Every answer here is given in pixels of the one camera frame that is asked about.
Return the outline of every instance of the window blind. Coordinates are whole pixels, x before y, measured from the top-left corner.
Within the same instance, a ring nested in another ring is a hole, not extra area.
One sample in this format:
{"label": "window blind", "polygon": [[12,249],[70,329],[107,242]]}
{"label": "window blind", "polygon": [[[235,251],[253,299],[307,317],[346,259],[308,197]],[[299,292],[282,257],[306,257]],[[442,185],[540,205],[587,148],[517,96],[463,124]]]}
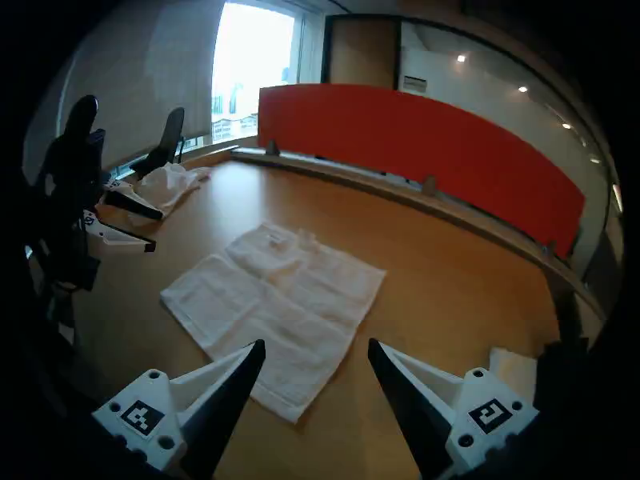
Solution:
{"label": "window blind", "polygon": [[[223,6],[224,0],[136,0],[112,11],[83,39],[65,67],[64,82],[58,80],[42,102],[46,111],[34,119],[50,126],[54,115],[56,131],[37,131],[32,122],[27,155],[42,155],[64,131],[73,105],[87,94],[98,98],[94,128],[106,130],[104,170],[156,146],[169,112],[178,106],[185,109],[186,138],[209,134],[212,65]],[[43,148],[36,145],[42,142]],[[25,172],[37,174],[34,165],[42,160],[26,158],[30,165]]]}

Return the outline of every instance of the red partition panel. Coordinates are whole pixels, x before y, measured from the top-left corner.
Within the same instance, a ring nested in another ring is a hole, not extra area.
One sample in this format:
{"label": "red partition panel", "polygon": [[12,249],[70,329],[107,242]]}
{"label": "red partition panel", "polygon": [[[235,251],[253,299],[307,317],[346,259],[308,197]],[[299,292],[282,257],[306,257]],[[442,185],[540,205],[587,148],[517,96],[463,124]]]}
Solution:
{"label": "red partition panel", "polygon": [[565,257],[584,195],[527,142],[446,103],[360,85],[260,90],[258,143],[423,182],[498,217]]}

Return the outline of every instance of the crumpled white cloth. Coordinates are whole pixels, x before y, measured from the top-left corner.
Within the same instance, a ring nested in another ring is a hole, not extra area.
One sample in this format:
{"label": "crumpled white cloth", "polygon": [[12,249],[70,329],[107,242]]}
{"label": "crumpled white cloth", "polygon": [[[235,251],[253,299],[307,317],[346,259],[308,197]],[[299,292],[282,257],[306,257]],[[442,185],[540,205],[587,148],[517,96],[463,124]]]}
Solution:
{"label": "crumpled white cloth", "polygon": [[212,358],[264,339],[251,396],[296,422],[338,368],[386,272],[268,224],[226,253],[200,261],[161,298]]}
{"label": "crumpled white cloth", "polygon": [[[200,181],[209,177],[211,168],[208,166],[186,170],[177,163],[166,163],[147,175],[134,186],[134,193],[144,203],[162,212],[166,218],[174,209],[181,196],[190,190],[200,187]],[[146,219],[130,214],[132,221],[144,222]]]}

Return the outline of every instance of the sky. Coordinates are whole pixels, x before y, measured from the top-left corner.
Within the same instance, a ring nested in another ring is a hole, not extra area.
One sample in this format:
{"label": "sky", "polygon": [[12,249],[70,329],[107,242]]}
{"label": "sky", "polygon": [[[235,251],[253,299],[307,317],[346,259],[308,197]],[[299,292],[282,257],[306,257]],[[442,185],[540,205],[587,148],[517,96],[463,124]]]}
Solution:
{"label": "sky", "polygon": [[238,114],[258,111],[258,90],[282,84],[282,69],[289,66],[294,18],[261,8],[226,3],[216,40],[212,96],[227,103],[235,83]]}

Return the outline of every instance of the wooden table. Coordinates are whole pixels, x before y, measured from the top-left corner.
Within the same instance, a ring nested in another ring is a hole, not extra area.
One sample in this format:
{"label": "wooden table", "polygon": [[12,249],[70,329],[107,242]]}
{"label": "wooden table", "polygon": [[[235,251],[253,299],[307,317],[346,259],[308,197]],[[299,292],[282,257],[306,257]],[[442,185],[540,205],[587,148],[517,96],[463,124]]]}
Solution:
{"label": "wooden table", "polygon": [[102,259],[75,295],[80,352],[117,393],[151,367],[170,377],[208,362],[160,290],[262,221],[388,271],[345,361],[295,426],[249,400],[216,478],[418,478],[366,357],[370,337],[462,375],[492,346],[535,356],[558,338],[541,271],[443,220],[316,178],[225,162],[161,224],[153,254]]}

